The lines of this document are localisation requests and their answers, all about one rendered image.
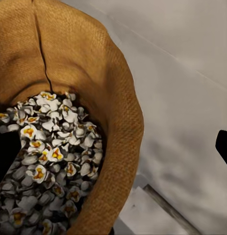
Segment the popcorn bag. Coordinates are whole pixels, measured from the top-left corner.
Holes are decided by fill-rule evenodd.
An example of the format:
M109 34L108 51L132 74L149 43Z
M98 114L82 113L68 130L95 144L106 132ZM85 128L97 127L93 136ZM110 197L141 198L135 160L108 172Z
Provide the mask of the popcorn bag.
M73 106L88 114L81 122L96 125L102 140L98 179L83 208L82 199L74 202L80 214L64 235L109 235L134 184L144 132L126 58L79 9L59 0L0 0L0 113L41 92L61 102L75 94Z

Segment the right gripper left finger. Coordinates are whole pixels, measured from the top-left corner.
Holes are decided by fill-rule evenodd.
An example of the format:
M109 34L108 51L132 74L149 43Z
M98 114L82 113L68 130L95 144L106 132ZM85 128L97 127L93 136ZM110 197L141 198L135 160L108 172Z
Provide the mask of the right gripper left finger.
M0 134L0 183L22 149L18 131Z

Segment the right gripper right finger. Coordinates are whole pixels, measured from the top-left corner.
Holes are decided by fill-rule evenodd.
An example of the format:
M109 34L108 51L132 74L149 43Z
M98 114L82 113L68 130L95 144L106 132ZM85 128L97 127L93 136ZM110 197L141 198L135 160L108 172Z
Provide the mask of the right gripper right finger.
M219 131L215 147L227 164L227 131Z

